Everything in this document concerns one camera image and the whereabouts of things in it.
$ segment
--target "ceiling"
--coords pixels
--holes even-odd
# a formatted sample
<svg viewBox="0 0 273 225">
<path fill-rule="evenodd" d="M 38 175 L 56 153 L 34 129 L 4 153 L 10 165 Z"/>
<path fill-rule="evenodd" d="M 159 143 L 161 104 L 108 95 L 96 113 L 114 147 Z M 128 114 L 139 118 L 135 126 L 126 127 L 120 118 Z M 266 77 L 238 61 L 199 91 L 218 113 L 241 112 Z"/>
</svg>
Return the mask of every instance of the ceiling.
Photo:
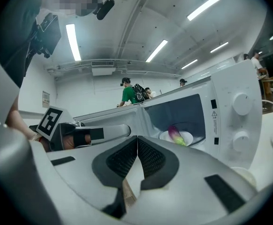
<svg viewBox="0 0 273 225">
<path fill-rule="evenodd" d="M 262 52 L 261 58 L 273 53 L 273 40 L 270 40 L 271 36 L 273 36 L 273 13 L 268 10 L 263 28 L 253 47 L 253 49 L 257 49 Z"/>
<path fill-rule="evenodd" d="M 49 59 L 38 56 L 52 75 L 91 72 L 91 61 L 113 60 L 122 73 L 179 76 L 181 68 L 210 50 L 241 36 L 252 15 L 251 0 L 220 0 L 198 17 L 187 16 L 207 0 L 115 0 L 104 20 L 59 15 L 62 38 Z M 38 21 L 47 10 L 42 9 Z M 66 32 L 75 24 L 82 61 L 75 62 Z M 152 60 L 146 59 L 165 39 L 168 44 Z"/>
</svg>

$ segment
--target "person in white shirt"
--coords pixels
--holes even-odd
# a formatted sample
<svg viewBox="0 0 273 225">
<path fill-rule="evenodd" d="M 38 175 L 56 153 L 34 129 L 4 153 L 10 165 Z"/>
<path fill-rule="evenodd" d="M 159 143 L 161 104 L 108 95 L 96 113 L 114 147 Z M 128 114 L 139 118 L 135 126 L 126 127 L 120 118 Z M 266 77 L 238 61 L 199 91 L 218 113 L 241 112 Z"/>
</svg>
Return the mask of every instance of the person in white shirt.
<svg viewBox="0 0 273 225">
<path fill-rule="evenodd" d="M 149 98 L 155 98 L 156 97 L 156 92 L 151 91 L 150 88 L 145 88 L 146 93 L 148 94 Z"/>
<path fill-rule="evenodd" d="M 260 76 L 260 74 L 261 73 L 268 73 L 268 71 L 267 71 L 267 69 L 263 68 L 262 65 L 260 65 L 258 59 L 259 59 L 259 53 L 258 53 L 257 50 L 254 50 L 253 51 L 253 57 L 251 58 L 251 62 L 253 64 L 254 69 L 257 72 L 258 83 L 259 83 L 262 98 L 265 99 L 264 89 L 263 89 L 263 82 L 261 81 L 261 79 L 264 78 L 264 76 Z"/>
</svg>

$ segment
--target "camera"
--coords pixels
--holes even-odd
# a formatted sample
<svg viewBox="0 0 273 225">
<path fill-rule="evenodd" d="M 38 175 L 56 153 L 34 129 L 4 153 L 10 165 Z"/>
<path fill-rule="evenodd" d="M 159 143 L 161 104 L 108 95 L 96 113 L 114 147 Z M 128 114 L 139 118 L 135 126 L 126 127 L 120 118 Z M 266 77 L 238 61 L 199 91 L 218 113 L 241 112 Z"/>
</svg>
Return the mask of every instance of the camera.
<svg viewBox="0 0 273 225">
<path fill-rule="evenodd" d="M 40 25 L 35 21 L 30 37 L 29 52 L 26 56 L 26 67 L 36 53 L 44 54 L 45 58 L 49 58 L 60 39 L 61 30 L 57 15 L 49 13 Z"/>
<path fill-rule="evenodd" d="M 106 0 L 104 3 L 99 3 L 96 10 L 93 12 L 97 16 L 98 20 L 102 20 L 108 14 L 108 12 L 113 8 L 114 0 Z"/>
</svg>

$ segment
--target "warning label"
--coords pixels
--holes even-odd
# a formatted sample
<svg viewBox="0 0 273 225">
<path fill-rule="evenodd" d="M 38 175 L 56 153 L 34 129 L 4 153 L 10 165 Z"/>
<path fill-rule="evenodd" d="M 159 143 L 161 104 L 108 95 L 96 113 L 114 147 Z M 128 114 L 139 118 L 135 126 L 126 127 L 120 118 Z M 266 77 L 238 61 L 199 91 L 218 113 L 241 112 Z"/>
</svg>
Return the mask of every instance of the warning label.
<svg viewBox="0 0 273 225">
<path fill-rule="evenodd" d="M 217 109 L 212 109 L 211 110 L 211 115 L 212 115 L 212 134 L 214 137 L 218 137 L 219 136 L 219 129 L 220 129 L 220 123 L 219 123 L 219 119 L 218 119 L 218 111 Z"/>
</svg>

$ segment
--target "black backpack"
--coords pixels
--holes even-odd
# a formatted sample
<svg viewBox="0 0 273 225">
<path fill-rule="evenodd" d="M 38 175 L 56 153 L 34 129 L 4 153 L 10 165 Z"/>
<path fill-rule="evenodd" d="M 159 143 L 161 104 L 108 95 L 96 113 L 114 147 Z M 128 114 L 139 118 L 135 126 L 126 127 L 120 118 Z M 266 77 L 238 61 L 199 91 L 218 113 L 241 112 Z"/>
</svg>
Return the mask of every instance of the black backpack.
<svg viewBox="0 0 273 225">
<path fill-rule="evenodd" d="M 149 99 L 148 94 L 146 93 L 145 89 L 142 88 L 139 84 L 136 84 L 134 87 L 132 87 L 133 91 L 136 95 L 136 101 L 138 103 L 144 102 L 145 100 Z"/>
</svg>

